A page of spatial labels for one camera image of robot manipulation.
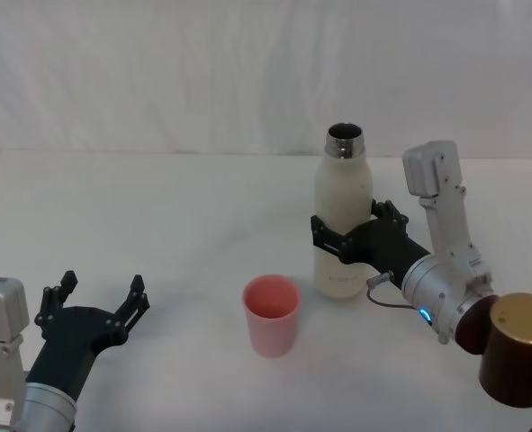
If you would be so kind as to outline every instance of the pink cup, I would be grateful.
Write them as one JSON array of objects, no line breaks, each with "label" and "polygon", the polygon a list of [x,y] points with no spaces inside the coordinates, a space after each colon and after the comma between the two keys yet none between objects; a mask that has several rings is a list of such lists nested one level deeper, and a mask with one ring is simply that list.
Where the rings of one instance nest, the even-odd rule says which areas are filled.
[{"label": "pink cup", "polygon": [[248,283],[242,300],[254,349],[264,357],[287,353],[297,331],[302,300],[298,286],[285,276],[265,274]]}]

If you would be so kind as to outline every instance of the white backdrop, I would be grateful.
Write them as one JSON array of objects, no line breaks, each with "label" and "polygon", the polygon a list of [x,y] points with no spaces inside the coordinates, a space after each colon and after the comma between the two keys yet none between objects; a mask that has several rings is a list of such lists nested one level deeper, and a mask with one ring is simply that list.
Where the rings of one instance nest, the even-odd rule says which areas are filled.
[{"label": "white backdrop", "polygon": [[0,0],[0,148],[532,158],[532,0]]}]

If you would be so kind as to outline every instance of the white table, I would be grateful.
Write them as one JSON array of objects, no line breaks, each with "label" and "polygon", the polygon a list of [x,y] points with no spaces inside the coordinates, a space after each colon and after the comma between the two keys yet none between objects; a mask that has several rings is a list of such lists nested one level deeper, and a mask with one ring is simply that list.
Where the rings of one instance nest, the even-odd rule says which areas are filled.
[{"label": "white table", "polygon": [[[401,161],[373,159],[378,198],[410,217],[429,248]],[[77,431],[520,431],[532,409],[492,400],[479,357],[441,346],[416,312],[311,288],[315,157],[5,152],[0,276],[41,289],[75,269],[69,305],[115,310],[134,274],[152,308],[129,342],[98,357]],[[473,241],[500,293],[532,292],[532,161],[464,160]],[[304,296],[293,351],[251,350],[240,304],[256,275],[294,276]],[[383,288],[384,298],[399,292]],[[25,367],[41,348],[30,325]]]}]

